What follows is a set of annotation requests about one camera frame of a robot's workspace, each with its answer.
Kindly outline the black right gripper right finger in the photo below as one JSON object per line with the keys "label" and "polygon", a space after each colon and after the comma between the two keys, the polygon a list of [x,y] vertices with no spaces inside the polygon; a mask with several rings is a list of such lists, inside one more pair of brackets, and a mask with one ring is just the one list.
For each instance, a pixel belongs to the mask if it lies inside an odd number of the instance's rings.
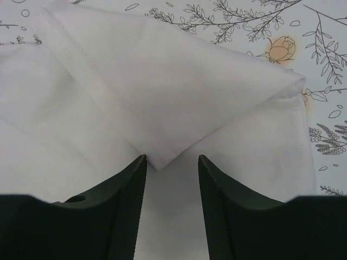
{"label": "black right gripper right finger", "polygon": [[257,193],[206,156],[198,178],[210,259],[346,259],[346,197]]}

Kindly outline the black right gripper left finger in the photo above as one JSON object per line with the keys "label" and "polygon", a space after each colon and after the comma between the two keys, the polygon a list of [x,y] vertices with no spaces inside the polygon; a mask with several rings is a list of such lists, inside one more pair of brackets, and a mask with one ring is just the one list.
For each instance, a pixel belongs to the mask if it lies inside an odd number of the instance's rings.
{"label": "black right gripper left finger", "polygon": [[146,182],[141,155],[65,202],[1,196],[1,259],[133,259]]}

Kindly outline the white t shirt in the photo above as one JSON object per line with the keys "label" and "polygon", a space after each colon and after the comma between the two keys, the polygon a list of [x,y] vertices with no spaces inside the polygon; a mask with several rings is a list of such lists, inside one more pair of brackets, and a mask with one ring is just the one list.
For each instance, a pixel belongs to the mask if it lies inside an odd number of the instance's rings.
{"label": "white t shirt", "polygon": [[153,18],[54,1],[1,46],[1,192],[66,199],[147,156],[136,259],[207,259],[197,159],[315,194],[305,78]]}

